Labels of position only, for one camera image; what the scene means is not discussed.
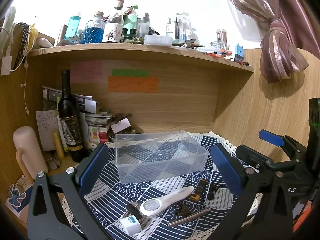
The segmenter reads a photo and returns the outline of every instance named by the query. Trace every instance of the blue label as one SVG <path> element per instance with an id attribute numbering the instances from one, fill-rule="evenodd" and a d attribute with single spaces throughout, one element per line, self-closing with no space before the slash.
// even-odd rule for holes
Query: blue label
<path id="1" fill-rule="evenodd" d="M 132 221 L 132 223 L 136 223 L 136 220 L 134 220 L 133 217 L 129 217 L 129 219 Z"/>

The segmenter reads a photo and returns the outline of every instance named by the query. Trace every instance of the blue liquid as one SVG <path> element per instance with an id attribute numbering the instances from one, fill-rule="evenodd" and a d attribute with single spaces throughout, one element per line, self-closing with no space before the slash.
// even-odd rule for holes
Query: blue liquid
<path id="1" fill-rule="evenodd" d="M 70 17 L 66 35 L 64 37 L 66 40 L 70 40 L 69 37 L 75 36 L 77 34 L 80 19 L 81 18 L 79 16 Z"/>
<path id="2" fill-rule="evenodd" d="M 104 29 L 89 27 L 84 30 L 82 43 L 102 43 Z"/>

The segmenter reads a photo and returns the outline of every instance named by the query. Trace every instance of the white massager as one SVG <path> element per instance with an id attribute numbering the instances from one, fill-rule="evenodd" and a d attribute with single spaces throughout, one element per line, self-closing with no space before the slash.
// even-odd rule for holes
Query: white massager
<path id="1" fill-rule="evenodd" d="M 140 213 L 145 217 L 156 217 L 172 204 L 189 196 L 194 189 L 193 186 L 183 187 L 165 196 L 148 199 L 141 204 Z"/>

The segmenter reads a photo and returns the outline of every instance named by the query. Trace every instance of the dark wine bottle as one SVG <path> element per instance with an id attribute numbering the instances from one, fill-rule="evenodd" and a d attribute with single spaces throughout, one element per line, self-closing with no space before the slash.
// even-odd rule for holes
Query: dark wine bottle
<path id="1" fill-rule="evenodd" d="M 82 141 L 79 106 L 75 97 L 71 94 L 70 71 L 62 70 L 61 76 L 62 98 L 58 103 L 60 122 L 71 158 L 75 162 L 80 162 L 89 154 Z"/>

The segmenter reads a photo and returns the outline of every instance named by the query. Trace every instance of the blue and white patterned tablecloth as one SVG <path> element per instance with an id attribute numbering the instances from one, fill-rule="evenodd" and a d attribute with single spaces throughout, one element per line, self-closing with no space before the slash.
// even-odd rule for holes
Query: blue and white patterned tablecloth
<path id="1" fill-rule="evenodd" d="M 211 132 L 207 136 L 197 134 L 191 135 L 208 151 L 210 151 L 214 144 L 222 143 L 231 156 L 235 157 L 235 147 L 214 133 Z M 207 159 L 203 171 L 200 172 L 193 172 L 157 181 L 121 184 L 117 167 L 114 165 L 114 148 L 111 148 L 110 144 L 108 146 L 110 149 L 109 161 L 99 176 L 92 192 L 86 195 L 85 199 L 90 210 L 98 221 L 116 240 L 188 239 L 189 237 L 196 236 L 199 233 L 218 225 L 229 212 L 232 204 L 236 200 L 236 197 L 228 190 L 210 156 Z M 245 167 L 248 167 L 247 164 L 243 162 L 241 163 Z M 181 187 L 196 187 L 199 180 L 202 178 L 206 178 L 207 181 L 219 185 L 219 189 L 215 194 L 214 199 L 211 201 L 205 199 L 204 203 L 202 198 L 199 202 L 186 200 L 183 200 L 183 202 L 191 212 L 201 210 L 203 205 L 212 207 L 213 210 L 210 213 L 198 218 L 197 220 L 174 228 L 168 228 L 166 225 L 168 221 L 178 219 L 174 214 L 175 209 L 177 208 L 177 204 L 175 204 L 164 214 L 152 218 L 149 222 L 150 224 L 140 233 L 129 236 L 122 230 L 119 220 L 126 212 L 125 206 L 129 202 L 137 199 L 145 201 L 150 198 L 160 197 Z M 81 232 L 81 228 L 75 219 L 72 220 L 72 227 Z"/>

